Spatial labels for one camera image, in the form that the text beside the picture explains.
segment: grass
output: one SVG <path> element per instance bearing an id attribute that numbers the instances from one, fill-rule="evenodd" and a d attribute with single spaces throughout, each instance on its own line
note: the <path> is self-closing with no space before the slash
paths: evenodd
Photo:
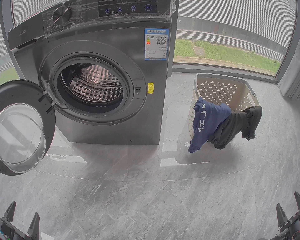
<path id="1" fill-rule="evenodd" d="M 197 56 L 193 46 L 202 47 L 205 50 L 205 56 Z M 276 73 L 280 67 L 280 62 L 267 57 L 247 52 L 240 49 L 211 44 L 204 41 L 196 41 L 192 43 L 187 39 L 176 39 L 175 56 L 181 57 L 202 57 L 214 60 L 230 61 L 233 63 L 249 65 L 262 68 Z"/>
<path id="2" fill-rule="evenodd" d="M 9 69 L 5 70 L 4 72 L 0 73 L 0 85 L 2 85 L 3 83 L 6 83 L 8 81 L 16 80 L 16 79 L 20 79 L 20 78 L 14 67 L 9 68 Z"/>

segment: aux logo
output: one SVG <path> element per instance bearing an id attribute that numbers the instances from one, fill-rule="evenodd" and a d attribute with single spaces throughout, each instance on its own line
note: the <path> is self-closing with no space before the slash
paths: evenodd
<path id="1" fill-rule="evenodd" d="M 22 34 L 24 34 L 26 32 L 26 29 L 22 32 L 20 32 L 19 36 L 21 36 Z"/>

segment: control knob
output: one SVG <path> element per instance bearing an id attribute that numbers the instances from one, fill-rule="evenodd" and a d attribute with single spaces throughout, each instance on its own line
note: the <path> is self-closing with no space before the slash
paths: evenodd
<path id="1" fill-rule="evenodd" d="M 71 18 L 71 9 L 68 6 L 60 6 L 53 14 L 53 22 L 59 26 L 66 24 Z"/>

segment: gray tile floor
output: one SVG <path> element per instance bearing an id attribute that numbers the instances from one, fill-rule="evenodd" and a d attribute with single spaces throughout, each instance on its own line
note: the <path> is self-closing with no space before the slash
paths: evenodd
<path id="1" fill-rule="evenodd" d="M 69 143 L 59 132 L 41 164 L 0 175 L 0 213 L 17 202 L 14 225 L 40 215 L 42 240 L 272 238 L 276 204 L 296 213 L 300 191 L 300 102 L 249 80 L 263 117 L 251 141 L 188 153 L 194 75 L 168 79 L 159 146 Z"/>

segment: washing machine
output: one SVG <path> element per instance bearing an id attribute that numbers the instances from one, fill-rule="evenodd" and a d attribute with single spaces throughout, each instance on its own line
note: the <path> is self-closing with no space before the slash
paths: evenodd
<path id="1" fill-rule="evenodd" d="M 66 1 L 8 32 L 25 79 L 0 86 L 0 173 L 70 142 L 157 145 L 167 78 L 169 0 Z"/>

